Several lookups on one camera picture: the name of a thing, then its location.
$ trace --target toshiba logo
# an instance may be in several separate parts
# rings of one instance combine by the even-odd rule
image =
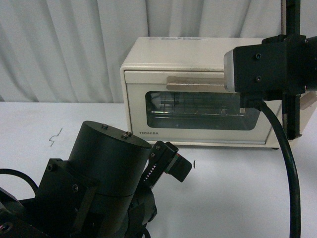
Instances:
[[[141,135],[158,135],[157,132],[152,132],[152,131],[139,131]]]

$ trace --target toaster oven door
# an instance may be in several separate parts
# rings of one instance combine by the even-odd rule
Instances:
[[[131,129],[148,141],[265,144],[271,126],[256,109],[240,110],[222,72],[126,71]],[[269,102],[278,113],[280,102]]]

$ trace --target toaster oven glass window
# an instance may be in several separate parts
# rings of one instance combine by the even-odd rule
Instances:
[[[148,92],[147,123],[153,128],[252,130],[260,112],[240,113],[237,93]]]

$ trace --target black vertical pole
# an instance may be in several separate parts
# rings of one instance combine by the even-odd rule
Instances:
[[[300,16],[301,16],[301,1],[286,0],[286,34],[300,34]],[[283,97],[283,128],[287,135],[287,139],[293,140],[300,135],[299,115],[300,95],[284,95]]]

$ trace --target toaster oven handle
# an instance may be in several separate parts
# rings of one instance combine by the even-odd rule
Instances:
[[[168,90],[185,92],[227,92],[224,88],[223,77],[184,78],[169,76],[166,79],[166,88]]]

